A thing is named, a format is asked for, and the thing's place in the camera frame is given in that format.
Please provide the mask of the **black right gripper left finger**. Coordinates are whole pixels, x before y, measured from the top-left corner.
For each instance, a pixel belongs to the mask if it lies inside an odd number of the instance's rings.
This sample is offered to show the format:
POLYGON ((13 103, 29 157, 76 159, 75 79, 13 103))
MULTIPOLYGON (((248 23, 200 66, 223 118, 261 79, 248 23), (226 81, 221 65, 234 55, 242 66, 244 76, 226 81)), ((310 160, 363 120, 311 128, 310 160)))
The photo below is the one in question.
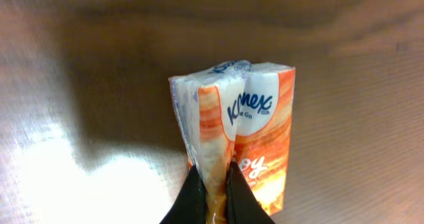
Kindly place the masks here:
POLYGON ((206 224, 205 188, 191 167, 178 196, 160 224, 206 224))

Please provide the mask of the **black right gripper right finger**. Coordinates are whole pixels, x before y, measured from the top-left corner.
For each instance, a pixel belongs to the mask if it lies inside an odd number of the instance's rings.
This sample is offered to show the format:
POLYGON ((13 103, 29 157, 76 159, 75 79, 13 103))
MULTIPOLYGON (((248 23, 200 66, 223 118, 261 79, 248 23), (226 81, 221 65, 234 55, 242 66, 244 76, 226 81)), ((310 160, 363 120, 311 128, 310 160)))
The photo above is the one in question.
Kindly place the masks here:
POLYGON ((236 162, 231 162, 227 172, 228 224, 275 224, 262 209, 236 162))

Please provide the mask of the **orange tissue pack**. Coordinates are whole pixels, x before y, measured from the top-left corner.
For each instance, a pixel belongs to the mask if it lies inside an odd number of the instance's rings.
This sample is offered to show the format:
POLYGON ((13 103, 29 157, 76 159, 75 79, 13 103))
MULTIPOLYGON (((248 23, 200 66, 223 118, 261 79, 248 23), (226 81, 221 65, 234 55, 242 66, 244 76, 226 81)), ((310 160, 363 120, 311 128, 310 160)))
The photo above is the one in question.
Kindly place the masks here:
POLYGON ((205 222, 228 223, 231 163, 266 215, 281 211, 288 171, 295 68, 227 61, 169 79, 188 155, 205 187, 205 222))

